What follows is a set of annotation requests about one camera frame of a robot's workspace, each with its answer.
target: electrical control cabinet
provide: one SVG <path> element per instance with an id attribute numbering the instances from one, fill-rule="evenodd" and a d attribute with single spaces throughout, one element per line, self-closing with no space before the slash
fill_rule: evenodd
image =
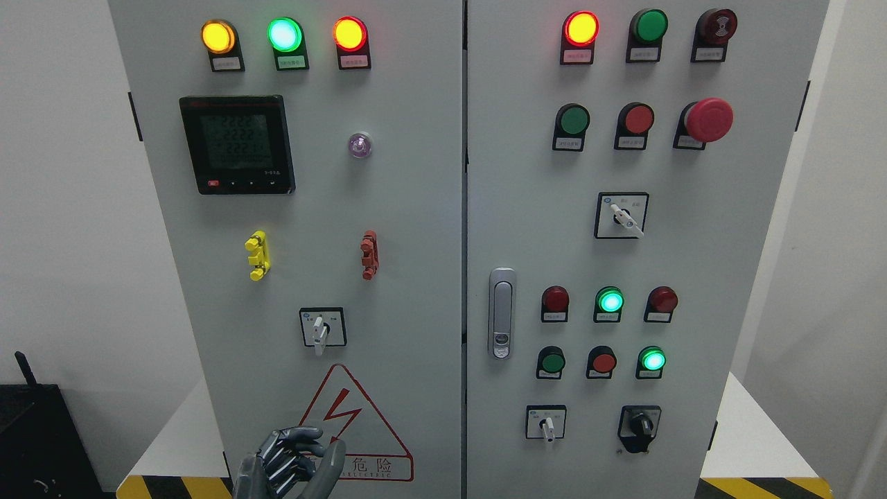
<path id="1" fill-rule="evenodd" d="M 335 497 L 458 497 L 463 3 L 109 4 L 232 471 L 304 421 L 346 442 Z M 180 99 L 213 96 L 288 144 L 201 112 L 193 167 Z"/>
<path id="2" fill-rule="evenodd" d="M 693 495 L 827 0 L 109 3 L 232 468 Z"/>
<path id="3" fill-rule="evenodd" d="M 827 4 L 467 3 L 468 497 L 693 496 Z"/>

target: illuminated green indicator light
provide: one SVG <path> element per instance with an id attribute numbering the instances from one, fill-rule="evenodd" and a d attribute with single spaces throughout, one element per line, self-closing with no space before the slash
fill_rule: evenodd
<path id="1" fill-rule="evenodd" d="M 604 312 L 618 312 L 623 302 L 619 288 L 604 288 L 598 293 L 598 307 Z"/>
<path id="2" fill-rule="evenodd" d="M 658 346 L 648 346 L 640 353 L 640 364 L 648 371 L 658 371 L 665 366 L 665 354 Z"/>
<path id="3" fill-rule="evenodd" d="M 268 25 L 268 41 L 278 51 L 294 51 L 302 44 L 302 28 L 290 18 L 277 18 Z"/>

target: yellow terminal block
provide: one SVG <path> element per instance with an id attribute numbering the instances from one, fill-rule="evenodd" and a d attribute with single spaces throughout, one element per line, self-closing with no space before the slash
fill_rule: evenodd
<path id="1" fill-rule="evenodd" d="M 253 281 L 261 281 L 271 269 L 271 257 L 268 255 L 268 239 L 264 231 L 255 231 L 249 236 L 243 247 L 249 251 L 247 262 L 254 268 L 249 273 Z"/>

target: black and yellow hazard stripe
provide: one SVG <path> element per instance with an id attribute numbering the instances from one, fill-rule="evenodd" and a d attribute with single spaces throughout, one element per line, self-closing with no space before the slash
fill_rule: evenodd
<path id="1" fill-rule="evenodd" d="M 130 475 L 117 499 L 231 499 L 229 478 Z M 834 499 L 824 479 L 700 479 L 695 499 Z"/>
<path id="2" fill-rule="evenodd" d="M 117 499 L 231 499 L 231 479 L 129 475 Z"/>
<path id="3" fill-rule="evenodd" d="M 695 499 L 834 499 L 824 479 L 700 479 Z"/>

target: green indicator light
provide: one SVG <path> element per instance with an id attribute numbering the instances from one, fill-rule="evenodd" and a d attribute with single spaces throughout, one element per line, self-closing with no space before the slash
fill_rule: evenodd
<path id="1" fill-rule="evenodd" d="M 634 25 L 634 34 L 644 44 L 651 44 L 665 36 L 668 17 L 658 9 L 643 12 Z"/>
<path id="2" fill-rule="evenodd" d="M 598 293 L 598 307 L 604 312 L 618 312 L 623 302 L 622 291 L 618 288 L 604 288 Z"/>
<path id="3" fill-rule="evenodd" d="M 565 362 L 560 355 L 547 355 L 542 360 L 542 369 L 549 374 L 561 372 Z"/>
<path id="4" fill-rule="evenodd" d="M 658 371 L 665 366 L 665 354 L 657 346 L 649 346 L 640 353 L 640 363 L 648 371 Z"/>
<path id="5" fill-rule="evenodd" d="M 572 135 L 582 133 L 588 128 L 588 113 L 577 106 L 567 109 L 561 115 L 561 128 Z"/>
<path id="6" fill-rule="evenodd" d="M 268 41 L 282 52 L 291 52 L 302 44 L 302 28 L 289 18 L 277 18 L 268 25 Z"/>

